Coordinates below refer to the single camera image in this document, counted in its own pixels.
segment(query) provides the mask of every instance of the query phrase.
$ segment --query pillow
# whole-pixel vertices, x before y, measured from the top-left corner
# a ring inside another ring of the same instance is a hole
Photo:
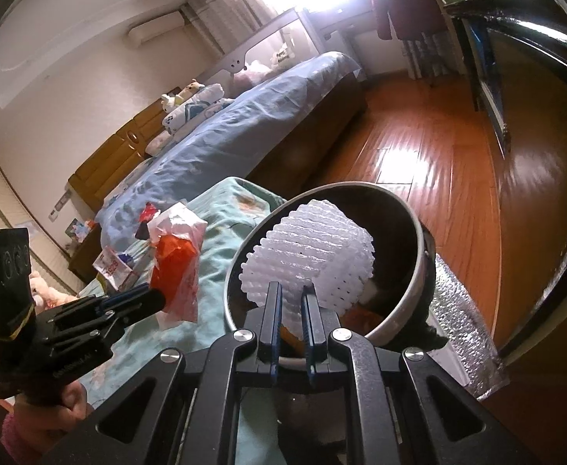
[[[146,147],[146,154],[156,157],[170,138],[171,135],[167,131],[161,132],[160,135],[148,143],[148,146]]]
[[[232,85],[232,98],[237,98],[245,91],[253,89],[255,86],[266,82],[267,80],[274,79],[284,71],[289,70],[294,66],[294,62],[285,61],[281,62],[273,68],[264,66],[258,60],[253,61],[246,67],[233,75]]]
[[[230,100],[229,98],[221,98],[220,100],[215,101],[212,105],[202,110],[202,112],[200,112],[197,116],[189,120],[189,122],[183,124],[182,127],[174,133],[172,138],[176,143],[182,141],[186,138],[186,136],[190,135],[198,125],[206,119],[210,119],[211,116],[223,110],[223,108],[227,108],[233,101],[234,100]]]
[[[182,103],[163,119],[163,126],[169,134],[174,134],[189,120],[197,117],[206,108],[223,97],[223,89],[218,83],[204,87],[187,102]]]

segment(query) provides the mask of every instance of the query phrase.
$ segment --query plush toy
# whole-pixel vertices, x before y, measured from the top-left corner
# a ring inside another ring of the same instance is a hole
[[[176,107],[179,107],[185,101],[191,99],[193,95],[197,94],[201,91],[205,86],[202,83],[197,82],[197,80],[193,79],[190,84],[188,84],[184,89],[180,91],[179,94],[176,94]]]
[[[32,271],[29,275],[29,287],[31,288],[33,300],[36,303],[36,314],[77,299],[74,296],[63,294],[59,290],[55,290],[55,288],[47,285],[37,271]]]
[[[193,79],[193,81],[184,89],[182,89],[179,94],[176,94],[176,96],[167,96],[166,94],[163,94],[160,97],[160,103],[163,105],[164,112],[172,113],[177,107],[179,107],[185,101],[191,99],[194,94],[197,94],[204,87],[205,86],[202,83],[199,83],[197,82],[197,80]]]
[[[163,105],[163,111],[165,113],[172,113],[176,107],[176,99],[173,96],[167,96],[166,94],[163,94],[160,99],[160,103]]]

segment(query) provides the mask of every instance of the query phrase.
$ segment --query human hand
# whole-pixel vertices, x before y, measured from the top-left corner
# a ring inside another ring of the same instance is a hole
[[[89,415],[93,408],[87,403],[87,391],[78,381],[64,386],[63,405],[33,405],[24,395],[14,403],[14,425],[19,436],[39,453],[51,449],[59,439]]]

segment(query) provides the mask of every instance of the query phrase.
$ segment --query red plastic bag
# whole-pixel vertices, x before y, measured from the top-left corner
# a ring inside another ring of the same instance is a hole
[[[156,218],[160,214],[160,209],[156,208],[152,203],[147,202],[146,207],[139,215],[139,227],[137,232],[134,233],[136,239],[141,239],[146,241],[150,237],[150,232],[148,231],[148,222]]]
[[[165,234],[156,246],[150,287],[165,296],[166,313],[197,322],[197,261],[199,253],[188,239]]]
[[[155,246],[150,287],[165,296],[165,307],[157,313],[162,329],[179,322],[197,322],[199,256],[207,222],[182,203],[177,203],[148,222]]]

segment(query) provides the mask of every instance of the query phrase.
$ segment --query plastic bag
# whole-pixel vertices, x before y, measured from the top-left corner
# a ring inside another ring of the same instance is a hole
[[[232,97],[237,98],[245,91],[253,89],[256,85],[272,78],[272,69],[260,63],[258,60],[253,61],[249,65],[245,65],[245,69],[234,75],[234,86]]]
[[[150,232],[148,231],[148,222],[160,215],[160,209],[156,208],[152,203],[147,202],[146,207],[139,215],[139,227],[137,232],[134,233],[136,239],[146,241],[150,239]]]
[[[128,280],[133,269],[127,259],[121,255],[124,254],[118,255],[110,246],[105,246],[92,264],[105,282],[103,289],[106,293],[113,293],[109,285],[114,291],[121,291],[128,287]]]
[[[148,222],[155,246],[150,287],[165,296],[165,307],[156,315],[162,329],[197,322],[199,257],[207,225],[182,203]]]

